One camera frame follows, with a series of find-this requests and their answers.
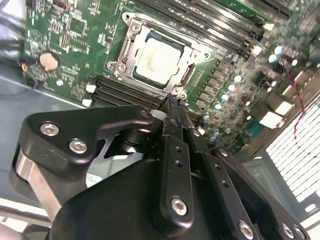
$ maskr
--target screw hole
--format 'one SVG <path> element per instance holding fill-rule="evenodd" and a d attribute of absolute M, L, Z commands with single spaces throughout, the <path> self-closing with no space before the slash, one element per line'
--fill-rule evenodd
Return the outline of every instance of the screw hole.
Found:
<path fill-rule="evenodd" d="M 221 171 L 221 167 L 220 167 L 219 165 L 215 164 L 214 167 L 215 167 L 217 170 Z"/>
<path fill-rule="evenodd" d="M 229 188 L 229 183 L 227 183 L 226 181 L 222 181 L 222 184 L 225 188 L 227 189 Z"/>
<path fill-rule="evenodd" d="M 174 163 L 175 163 L 175 165 L 177 165 L 177 167 L 179 167 L 179 168 L 182 167 L 182 163 L 180 161 L 177 160 Z"/>

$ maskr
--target black ram slot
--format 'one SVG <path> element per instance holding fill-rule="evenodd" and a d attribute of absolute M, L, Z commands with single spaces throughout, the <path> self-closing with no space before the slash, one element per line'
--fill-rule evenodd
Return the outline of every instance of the black ram slot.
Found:
<path fill-rule="evenodd" d="M 218 39 L 215 35 L 210 34 L 208 31 L 196 26 L 196 25 L 191 25 L 190 22 L 184 20 L 183 18 L 180 18 L 178 16 L 173 15 L 169 10 L 163 9 L 160 6 L 151 3 L 146 0 L 135 0 L 135 2 L 142 4 L 143 6 L 150 8 L 158 13 L 161 13 L 165 15 L 166 17 L 172 19 L 174 22 L 182 24 L 184 27 L 189 28 L 190 30 L 194 31 L 198 35 L 200 35 L 203 38 L 210 39 L 211 41 L 217 43 L 218 45 L 223 46 L 224 48 L 228 50 L 235 51 L 237 53 L 241 54 L 249 54 L 249 52 L 239 46 L 232 46 L 229 42 Z"/>
<path fill-rule="evenodd" d="M 181 14 L 187 15 L 188 16 L 187 19 L 184 20 L 186 23 L 189 23 L 189 24 L 192 24 L 192 25 L 194 25 L 194 23 L 201 24 L 202 27 L 198 27 L 198 26 L 196 27 L 198 29 L 197 31 L 200 32 L 200 33 L 202 32 L 203 34 L 206 34 L 207 38 L 211 37 L 211 39 L 215 39 L 215 41 L 218 41 L 217 39 L 219 39 L 219 41 L 225 41 L 226 43 L 228 43 L 228 46 L 230 46 L 230 45 L 235 46 L 236 48 L 233 49 L 234 51 L 236 51 L 237 48 L 241 48 L 242 42 L 245 41 L 244 38 L 241 41 L 241 40 L 229 37 L 222 28 L 221 29 L 211 28 L 210 26 L 205 24 L 203 21 L 201 22 L 201 20 L 199 20 L 198 18 L 192 17 L 189 12 L 188 13 L 184 13 L 183 11 L 179 11 L 177 9 L 174 9 L 173 7 L 171 9 L 176 12 L 177 17 L 179 17 L 179 15 L 181 15 Z M 209 32 L 208 31 L 209 29 L 211 29 L 212 31 L 216 31 L 217 34 Z"/>
<path fill-rule="evenodd" d="M 219 16 L 221 19 L 224 19 L 224 22 L 226 22 L 227 24 L 241 28 L 243 31 L 246 31 L 248 34 L 250 34 L 252 31 L 254 31 L 256 34 L 260 33 L 255 31 L 255 28 L 256 28 L 255 24 L 250 20 L 248 20 L 247 18 L 241 16 L 240 14 L 234 11 L 231 11 L 227 7 L 222 6 L 221 4 L 213 0 L 209 0 L 208 3 L 209 4 L 207 4 L 207 2 L 203 2 L 199 0 L 195 2 L 195 5 L 201 7 L 203 10 L 209 11 L 210 13 L 216 16 Z M 227 12 L 228 14 L 232 15 L 236 20 L 226 17 L 224 14 L 220 13 L 219 10 Z"/>
<path fill-rule="evenodd" d="M 145 94 L 144 92 L 141 92 L 141 91 L 136 90 L 134 88 L 131 88 L 129 86 L 123 85 L 119 82 L 116 82 L 116 81 L 108 79 L 108 78 L 103 78 L 102 80 L 99 80 L 97 85 L 105 87 L 105 88 L 111 88 L 111 89 L 115 90 L 116 92 L 118 92 L 119 89 L 121 89 L 124 93 L 127 93 L 127 94 L 132 95 L 137 98 L 143 98 L 146 101 L 149 101 L 150 103 L 156 103 L 156 104 L 159 103 L 158 98 L 156 98 L 154 96 Z"/>
<path fill-rule="evenodd" d="M 250 0 L 253 6 L 268 11 L 275 17 L 283 20 L 289 20 L 293 11 L 281 5 L 274 0 Z"/>
<path fill-rule="evenodd" d="M 155 96 L 150 96 L 103 76 L 98 77 L 96 84 L 98 88 L 94 100 L 104 106 L 136 104 L 151 110 L 157 109 L 162 103 L 162 100 Z"/>
<path fill-rule="evenodd" d="M 105 95 L 105 96 L 108 95 L 111 98 L 113 98 L 115 102 L 119 102 L 119 103 L 125 102 L 127 104 L 137 104 L 140 106 L 144 106 L 145 108 L 148 108 L 148 109 L 154 109 L 158 107 L 153 102 L 149 102 L 148 100 L 145 100 L 141 97 L 130 95 L 126 92 L 121 92 L 110 86 L 100 87 L 99 94 Z"/>
<path fill-rule="evenodd" d="M 180 11 L 184 12 L 187 16 L 192 16 L 196 21 L 200 22 L 202 25 L 206 25 L 206 29 L 213 29 L 215 31 L 217 31 L 218 33 L 222 34 L 222 35 L 226 35 L 228 38 L 232 38 L 235 41 L 238 41 L 239 44 L 241 44 L 245 38 L 239 36 L 238 34 L 230 31 L 229 29 L 223 28 L 222 26 L 217 25 L 216 23 L 210 21 L 207 18 L 204 18 L 199 12 L 201 12 L 201 10 L 196 9 L 195 7 L 193 7 L 195 9 L 195 11 L 191 11 L 190 9 L 188 9 L 186 6 L 183 5 L 178 5 L 175 1 L 172 0 L 162 0 L 163 2 L 167 3 L 168 5 L 174 7 L 174 8 L 179 8 Z"/>

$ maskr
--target screw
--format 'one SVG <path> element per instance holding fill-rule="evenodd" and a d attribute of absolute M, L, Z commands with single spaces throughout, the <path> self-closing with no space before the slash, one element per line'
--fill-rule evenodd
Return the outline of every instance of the screw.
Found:
<path fill-rule="evenodd" d="M 228 156 L 228 153 L 225 150 L 223 150 L 222 148 L 220 148 L 220 153 L 225 157 Z"/>
<path fill-rule="evenodd" d="M 193 132 L 193 134 L 194 134 L 194 135 L 196 135 L 197 137 L 199 137 L 199 136 L 200 136 L 200 133 L 199 133 L 197 130 L 192 129 L 192 132 Z"/>
<path fill-rule="evenodd" d="M 69 143 L 69 148 L 72 152 L 76 153 L 76 154 L 83 154 L 87 151 L 87 145 L 85 144 L 84 141 L 80 140 L 80 139 L 75 139 L 72 140 Z"/>
<path fill-rule="evenodd" d="M 301 231 L 300 228 L 298 228 L 297 226 L 293 226 L 294 230 L 296 231 L 296 233 L 302 238 L 302 239 L 306 239 L 305 234 Z"/>
<path fill-rule="evenodd" d="M 52 123 L 44 123 L 40 126 L 40 131 L 48 136 L 55 136 L 59 133 L 59 127 Z"/>
<path fill-rule="evenodd" d="M 146 119 L 149 118 L 149 113 L 146 110 L 141 110 L 140 114 L 144 116 Z"/>
<path fill-rule="evenodd" d="M 187 214 L 187 205 L 180 198 L 173 198 L 171 200 L 172 209 L 180 216 Z"/>
<path fill-rule="evenodd" d="M 254 232 L 252 229 L 246 224 L 244 221 L 239 221 L 239 229 L 242 232 L 242 234 L 249 240 L 254 239 Z"/>
<path fill-rule="evenodd" d="M 131 30 L 132 30 L 134 33 L 137 33 L 137 32 L 139 32 L 139 30 L 140 30 L 140 26 L 137 25 L 137 24 L 133 24 L 132 27 L 131 27 Z"/>
<path fill-rule="evenodd" d="M 179 123 L 177 120 L 175 120 L 174 118 L 170 118 L 170 122 L 175 125 L 176 127 L 179 126 Z"/>
<path fill-rule="evenodd" d="M 291 231 L 291 229 L 285 225 L 284 223 L 282 224 L 282 228 L 283 228 L 283 231 L 284 233 L 291 239 L 294 239 L 295 238 L 295 235 L 294 233 Z"/>

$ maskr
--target ram slot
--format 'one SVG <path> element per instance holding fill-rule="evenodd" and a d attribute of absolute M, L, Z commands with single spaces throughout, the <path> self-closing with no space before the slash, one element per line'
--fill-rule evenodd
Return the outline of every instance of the ram slot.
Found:
<path fill-rule="evenodd" d="M 274 0 L 250 0 L 250 2 L 253 6 L 263 9 L 264 12 L 269 12 L 279 19 L 289 20 L 293 13 L 292 10 Z"/>
<path fill-rule="evenodd" d="M 213 0 L 197 0 L 195 6 L 207 10 L 213 15 L 220 17 L 220 19 L 223 19 L 225 23 L 238 27 L 248 34 L 255 32 L 259 35 L 261 33 L 261 30 L 257 30 L 257 27 L 253 22 Z"/>
<path fill-rule="evenodd" d="M 243 43 L 244 40 L 248 40 L 247 38 L 239 35 L 236 30 L 230 30 L 230 26 L 226 25 L 218 25 L 215 23 L 216 19 L 207 19 L 206 14 L 202 14 L 202 11 L 196 9 L 195 7 L 188 7 L 186 4 L 178 5 L 175 1 L 172 0 L 162 0 L 162 2 L 167 3 L 168 5 L 172 6 L 173 8 L 177 8 L 184 13 L 185 16 L 191 16 L 194 18 L 199 24 L 205 26 L 205 29 L 208 31 L 212 29 L 219 34 L 225 35 L 228 38 L 232 38 L 235 41 L 238 41 L 239 44 Z"/>
<path fill-rule="evenodd" d="M 114 80 L 99 76 L 95 101 L 107 106 L 140 105 L 148 110 L 157 109 L 162 100 Z"/>
<path fill-rule="evenodd" d="M 176 14 L 177 17 L 184 16 L 184 18 L 183 18 L 184 21 L 195 25 L 196 28 L 203 30 L 201 32 L 207 34 L 208 38 L 212 38 L 212 39 L 214 38 L 215 41 L 217 41 L 216 39 L 218 38 L 218 39 L 220 39 L 220 41 L 225 41 L 229 45 L 235 46 L 235 47 L 233 47 L 233 50 L 235 50 L 237 48 L 241 48 L 241 46 L 245 40 L 245 39 L 239 40 L 239 39 L 231 38 L 222 29 L 217 30 L 216 28 L 211 28 L 207 24 L 200 22 L 198 19 L 190 16 L 190 14 L 184 13 L 182 11 L 179 11 L 179 10 L 176 10 L 173 8 L 171 8 L 170 10 L 172 13 Z"/>
<path fill-rule="evenodd" d="M 249 54 L 249 51 L 245 48 L 242 48 L 238 45 L 231 45 L 228 41 L 226 40 L 222 40 L 218 37 L 216 37 L 215 35 L 209 33 L 208 31 L 206 31 L 205 29 L 202 29 L 200 27 L 198 27 L 195 24 L 190 23 L 189 21 L 181 18 L 181 16 L 176 16 L 172 13 L 172 11 L 162 8 L 159 5 L 156 5 L 152 2 L 149 2 L 147 0 L 135 0 L 135 2 L 140 3 L 141 5 L 143 5 L 146 8 L 149 8 L 151 10 L 157 11 L 158 13 L 163 14 L 164 16 L 166 16 L 167 18 L 171 19 L 172 21 L 178 23 L 178 24 L 182 24 L 183 27 L 185 27 L 186 29 L 188 29 L 191 32 L 195 32 L 196 34 L 198 34 L 199 36 L 201 36 L 204 39 L 209 39 L 210 41 L 223 46 L 224 48 L 237 52 L 239 54 Z"/>

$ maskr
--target black plastic mount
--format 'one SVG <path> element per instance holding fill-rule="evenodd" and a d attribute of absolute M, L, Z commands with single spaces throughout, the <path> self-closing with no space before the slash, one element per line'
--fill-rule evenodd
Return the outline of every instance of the black plastic mount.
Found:
<path fill-rule="evenodd" d="M 210 239 L 291 240 L 310 237 L 302 226 L 237 162 L 219 148 L 210 154 L 193 128 L 187 107 L 168 97 L 159 121 L 136 106 L 38 113 L 22 125 L 18 151 L 62 181 L 83 179 L 94 159 L 110 149 L 121 132 L 150 133 L 142 159 L 69 199 L 58 212 L 48 240 Z M 40 131 L 53 123 L 59 133 Z M 81 139 L 87 151 L 70 150 Z M 101 151 L 97 142 L 106 140 Z M 15 189 L 35 200 L 12 164 Z"/>

